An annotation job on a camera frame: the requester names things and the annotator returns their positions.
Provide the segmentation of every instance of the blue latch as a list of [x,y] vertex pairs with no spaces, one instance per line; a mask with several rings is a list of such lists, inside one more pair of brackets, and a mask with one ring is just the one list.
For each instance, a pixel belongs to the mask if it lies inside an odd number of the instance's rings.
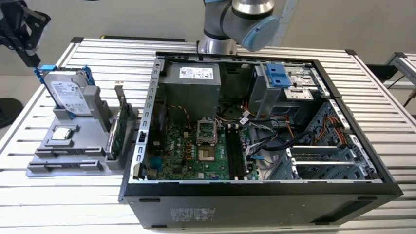
[[57,69],[57,65],[55,64],[45,64],[39,68],[39,70],[42,70],[42,71],[54,71],[55,69]]
[[271,81],[273,87],[287,88],[293,85],[291,80],[287,76],[286,67],[282,64],[267,63],[266,74]]

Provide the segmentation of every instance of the green circuit board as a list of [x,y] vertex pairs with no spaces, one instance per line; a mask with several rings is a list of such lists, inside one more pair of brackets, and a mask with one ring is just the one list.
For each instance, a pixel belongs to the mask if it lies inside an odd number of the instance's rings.
[[[185,127],[169,126],[166,149],[163,156],[151,157],[151,173],[149,179],[158,180],[230,180],[227,143],[225,128],[218,129],[215,146],[197,145],[197,125],[185,137]],[[241,130],[242,147],[250,140],[249,129]],[[249,179],[259,179],[257,168],[247,175]]]

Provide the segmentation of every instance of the label on case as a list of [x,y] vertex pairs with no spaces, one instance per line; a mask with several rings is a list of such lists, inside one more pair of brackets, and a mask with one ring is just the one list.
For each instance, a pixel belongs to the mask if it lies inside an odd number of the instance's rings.
[[214,79],[214,69],[201,67],[183,67],[181,69],[183,79]]

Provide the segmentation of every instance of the blue drive bracket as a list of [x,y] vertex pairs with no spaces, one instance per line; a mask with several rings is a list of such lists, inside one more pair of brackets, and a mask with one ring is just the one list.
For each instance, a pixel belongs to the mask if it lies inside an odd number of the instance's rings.
[[273,87],[289,88],[293,83],[287,76],[286,67],[282,64],[267,63],[266,74]]

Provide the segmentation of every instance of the tabletop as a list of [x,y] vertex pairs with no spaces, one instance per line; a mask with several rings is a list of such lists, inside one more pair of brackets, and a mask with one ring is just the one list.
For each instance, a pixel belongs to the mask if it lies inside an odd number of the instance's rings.
[[[141,109],[155,52],[195,50],[195,43],[189,42],[85,39],[70,44],[57,65],[89,64],[110,106],[118,106],[114,86],[123,84],[130,103]],[[0,141],[2,234],[310,233],[311,230],[327,234],[416,233],[415,122],[359,58],[343,50],[283,47],[267,47],[255,53],[239,48],[239,54],[321,60],[405,196],[337,227],[143,230],[130,206],[118,202],[122,175],[27,178],[27,164],[54,120],[54,100],[41,86]]]

